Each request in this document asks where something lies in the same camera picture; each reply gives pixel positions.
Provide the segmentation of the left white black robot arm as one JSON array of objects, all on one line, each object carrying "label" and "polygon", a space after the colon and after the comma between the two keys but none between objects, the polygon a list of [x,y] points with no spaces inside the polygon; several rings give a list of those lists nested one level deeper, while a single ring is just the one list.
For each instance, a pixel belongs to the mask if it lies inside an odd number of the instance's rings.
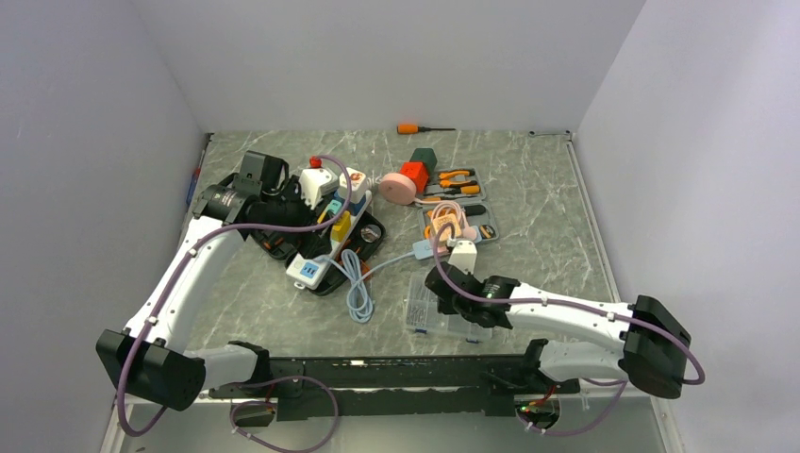
[{"label": "left white black robot arm", "polygon": [[119,331],[106,329],[96,352],[117,389],[184,411],[203,391],[235,384],[263,394],[273,373],[267,349],[244,341],[190,351],[197,314],[211,287],[252,234],[251,225],[298,226],[309,210],[280,158],[248,151],[239,172],[200,192],[183,243],[157,288]]}]

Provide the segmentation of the black tool case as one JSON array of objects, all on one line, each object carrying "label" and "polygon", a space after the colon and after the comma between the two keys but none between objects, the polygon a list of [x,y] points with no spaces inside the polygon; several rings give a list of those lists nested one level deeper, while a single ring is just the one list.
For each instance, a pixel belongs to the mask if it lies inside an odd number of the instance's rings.
[{"label": "black tool case", "polygon": [[[333,226],[305,233],[255,230],[252,238],[272,259],[281,261],[285,275],[296,288],[324,296],[341,287],[346,276],[337,267],[343,265],[342,252],[351,250],[362,271],[385,239],[386,228],[372,215],[374,194],[366,175],[350,169],[356,200]],[[284,198],[306,204],[305,221],[318,225],[340,214],[346,188],[332,188],[320,176],[305,170],[291,176]]]}]

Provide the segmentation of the clear plastic screw box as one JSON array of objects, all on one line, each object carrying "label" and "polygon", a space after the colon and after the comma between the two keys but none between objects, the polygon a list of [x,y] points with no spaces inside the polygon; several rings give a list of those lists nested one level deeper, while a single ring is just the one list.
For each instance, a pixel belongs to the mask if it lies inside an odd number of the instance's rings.
[{"label": "clear plastic screw box", "polygon": [[405,328],[420,334],[458,338],[467,343],[480,344],[492,338],[492,330],[470,323],[456,315],[438,312],[439,298],[425,286],[426,272],[410,277],[404,301]]}]

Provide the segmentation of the grey tool case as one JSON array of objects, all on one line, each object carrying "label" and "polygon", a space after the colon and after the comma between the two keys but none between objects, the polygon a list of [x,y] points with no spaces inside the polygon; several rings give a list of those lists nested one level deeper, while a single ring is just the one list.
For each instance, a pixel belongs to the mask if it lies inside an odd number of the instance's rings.
[{"label": "grey tool case", "polygon": [[[436,182],[438,174],[441,172],[449,172],[459,169],[475,170],[476,178],[480,184],[481,192],[479,194],[450,194],[446,193],[444,189],[440,188]],[[423,204],[417,203],[418,208],[418,223],[420,231],[424,238],[428,238],[431,234],[432,219],[434,218],[433,210],[441,202],[453,202],[461,206],[463,212],[463,221],[460,221],[461,228],[471,227],[477,234],[475,242],[496,242],[500,238],[498,225],[492,208],[487,202],[487,195],[484,189],[483,181],[481,180],[478,171],[474,167],[461,167],[452,169],[438,169],[432,174],[429,179],[425,190],[422,193],[421,199]]]}]

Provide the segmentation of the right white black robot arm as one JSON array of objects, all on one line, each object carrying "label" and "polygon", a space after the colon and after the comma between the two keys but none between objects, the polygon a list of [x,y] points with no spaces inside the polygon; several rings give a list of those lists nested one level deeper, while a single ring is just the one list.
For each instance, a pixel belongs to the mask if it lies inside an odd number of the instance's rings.
[{"label": "right white black robot arm", "polygon": [[520,366],[532,392],[572,379],[623,380],[642,392],[677,399],[690,384],[685,372],[692,337],[655,297],[632,304],[575,298],[491,276],[478,280],[444,264],[425,277],[438,297],[438,310],[481,327],[525,328],[568,337],[567,342],[533,340]]}]

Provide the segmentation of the white power strip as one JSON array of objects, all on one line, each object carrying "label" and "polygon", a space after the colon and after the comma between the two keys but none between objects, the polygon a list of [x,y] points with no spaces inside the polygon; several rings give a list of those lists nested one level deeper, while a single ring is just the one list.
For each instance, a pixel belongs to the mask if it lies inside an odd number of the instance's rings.
[{"label": "white power strip", "polygon": [[[372,198],[372,192],[367,190],[360,203],[350,204],[347,207],[347,211],[352,216],[352,225],[343,243],[332,242],[330,239],[330,230],[334,224],[322,230],[310,232],[303,237],[303,240],[298,243],[297,252],[288,260],[286,265],[285,274],[292,281],[295,288],[316,291],[323,285],[325,275],[331,268],[330,260],[336,261],[341,256],[343,249],[355,245],[359,224],[368,212]],[[336,193],[333,193],[331,200],[338,200],[343,203]],[[333,217],[326,212],[329,202],[324,205],[320,217],[323,221]]]}]

